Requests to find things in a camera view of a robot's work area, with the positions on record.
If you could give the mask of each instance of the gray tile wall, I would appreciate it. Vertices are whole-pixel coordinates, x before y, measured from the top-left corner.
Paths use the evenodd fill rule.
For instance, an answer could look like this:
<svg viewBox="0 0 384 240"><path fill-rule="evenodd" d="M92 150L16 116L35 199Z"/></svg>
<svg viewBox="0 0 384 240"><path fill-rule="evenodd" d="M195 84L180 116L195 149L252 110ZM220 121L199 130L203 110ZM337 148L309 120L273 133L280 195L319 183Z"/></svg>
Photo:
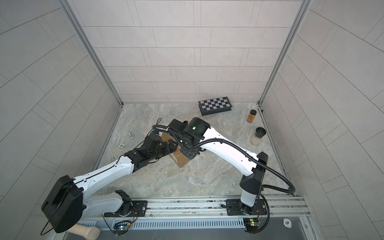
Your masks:
<svg viewBox="0 0 384 240"><path fill-rule="evenodd" d="M0 1L0 236L40 240L56 180L89 172L119 104L56 0Z"/></svg>
<svg viewBox="0 0 384 240"><path fill-rule="evenodd" d="M381 0L313 0L263 106L322 239L384 237L383 32Z"/></svg>
<svg viewBox="0 0 384 240"><path fill-rule="evenodd" d="M124 102L241 102L260 99L301 1L69 3Z"/></svg>

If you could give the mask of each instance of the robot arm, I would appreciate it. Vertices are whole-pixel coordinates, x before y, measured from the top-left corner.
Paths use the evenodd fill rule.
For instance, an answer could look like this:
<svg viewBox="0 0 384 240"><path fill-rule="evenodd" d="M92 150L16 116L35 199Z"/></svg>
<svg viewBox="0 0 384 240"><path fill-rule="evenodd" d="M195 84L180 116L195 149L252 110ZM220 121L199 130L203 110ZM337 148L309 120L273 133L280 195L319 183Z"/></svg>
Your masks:
<svg viewBox="0 0 384 240"><path fill-rule="evenodd" d="M96 214L115 212L120 216L127 215L131 211L131 198L124 191L91 195L114 180L146 166L151 160L174 152L177 145L190 159L204 148L234 165L243 174L240 181L243 189L241 210L252 211L267 168L268 156L265 153L256 154L240 148L199 118L193 118L189 124L174 119L168 126L154 125L153 129L169 133L176 142L163 142L159 135L151 133L141 147L126 152L116 161L73 179L64 176L56 182L41 209L57 233L68 230L82 218Z"/></svg>

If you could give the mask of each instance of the jar lid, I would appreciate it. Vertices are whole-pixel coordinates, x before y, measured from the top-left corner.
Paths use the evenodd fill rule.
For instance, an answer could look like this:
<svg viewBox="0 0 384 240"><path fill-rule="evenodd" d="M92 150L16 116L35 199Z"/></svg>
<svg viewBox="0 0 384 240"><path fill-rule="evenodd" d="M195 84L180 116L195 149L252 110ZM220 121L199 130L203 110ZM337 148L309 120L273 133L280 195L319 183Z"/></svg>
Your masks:
<svg viewBox="0 0 384 240"><path fill-rule="evenodd" d="M255 136L258 138L262 138L266 134L266 130L262 127L256 128Z"/></svg>

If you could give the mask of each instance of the cardboard box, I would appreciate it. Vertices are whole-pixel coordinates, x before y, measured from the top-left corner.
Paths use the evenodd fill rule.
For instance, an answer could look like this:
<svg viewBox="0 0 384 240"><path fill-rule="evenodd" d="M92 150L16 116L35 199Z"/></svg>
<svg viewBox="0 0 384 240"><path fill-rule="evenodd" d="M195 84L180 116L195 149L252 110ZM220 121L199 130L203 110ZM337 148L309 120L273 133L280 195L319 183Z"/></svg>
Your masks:
<svg viewBox="0 0 384 240"><path fill-rule="evenodd" d="M169 140L175 141L173 137L171 137L168 133L164 132L163 135L161 136L161 141L168 142ZM179 167L183 167L190 161L189 158L187 158L186 156L184 156L184 154L180 152L180 146L177 146L176 151L171 153L170 157L173 159L173 161L175 161L175 163Z"/></svg>

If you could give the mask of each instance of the checkerboard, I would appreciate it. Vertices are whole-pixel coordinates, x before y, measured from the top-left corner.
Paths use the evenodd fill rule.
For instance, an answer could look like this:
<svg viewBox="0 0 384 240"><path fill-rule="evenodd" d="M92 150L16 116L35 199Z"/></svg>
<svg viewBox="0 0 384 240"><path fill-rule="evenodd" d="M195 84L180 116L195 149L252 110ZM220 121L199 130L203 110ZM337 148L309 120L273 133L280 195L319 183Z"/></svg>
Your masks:
<svg viewBox="0 0 384 240"><path fill-rule="evenodd" d="M227 97L223 97L199 101L199 108L202 115L208 115L212 113L230 111L232 110L232 105Z"/></svg>

